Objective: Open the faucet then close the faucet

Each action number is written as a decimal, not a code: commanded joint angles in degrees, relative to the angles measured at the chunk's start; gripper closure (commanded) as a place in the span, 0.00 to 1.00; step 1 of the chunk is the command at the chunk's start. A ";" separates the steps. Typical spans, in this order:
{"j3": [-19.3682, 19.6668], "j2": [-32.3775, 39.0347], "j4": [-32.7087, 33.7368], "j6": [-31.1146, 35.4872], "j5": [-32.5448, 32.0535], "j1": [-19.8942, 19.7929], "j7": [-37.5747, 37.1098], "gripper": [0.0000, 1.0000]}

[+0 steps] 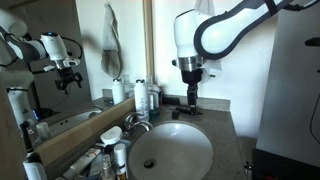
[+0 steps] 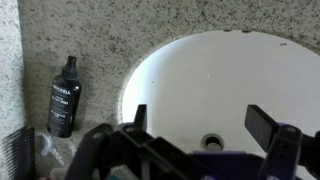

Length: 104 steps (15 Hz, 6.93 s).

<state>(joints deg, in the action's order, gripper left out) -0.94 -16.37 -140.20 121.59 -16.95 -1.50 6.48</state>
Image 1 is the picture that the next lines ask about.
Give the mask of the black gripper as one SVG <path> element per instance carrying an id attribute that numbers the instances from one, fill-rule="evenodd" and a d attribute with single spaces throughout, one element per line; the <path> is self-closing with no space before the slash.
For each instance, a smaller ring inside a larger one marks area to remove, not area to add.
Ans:
<path id="1" fill-rule="evenodd" d="M 198 85 L 197 83 L 202 80 L 202 73 L 201 69 L 197 69 L 195 71 L 182 71 L 182 81 L 187 84 L 195 84 L 194 90 L 192 85 L 188 85 L 187 89 L 187 99 L 188 105 L 190 107 L 194 106 L 194 109 L 197 107 L 197 99 L 198 99 Z"/>

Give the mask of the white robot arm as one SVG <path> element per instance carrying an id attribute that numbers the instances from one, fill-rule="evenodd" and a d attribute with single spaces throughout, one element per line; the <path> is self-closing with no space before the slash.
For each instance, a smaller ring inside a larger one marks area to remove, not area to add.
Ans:
<path id="1" fill-rule="evenodd" d="M 252 29 L 280 10 L 301 11 L 317 4 L 310 0 L 304 5 L 294 0 L 242 0 L 220 15 L 210 16 L 191 9 L 174 20 L 177 58 L 172 64 L 181 70 L 182 81 L 188 85 L 188 108 L 196 110 L 197 84 L 202 79 L 205 60 L 227 56 Z"/>

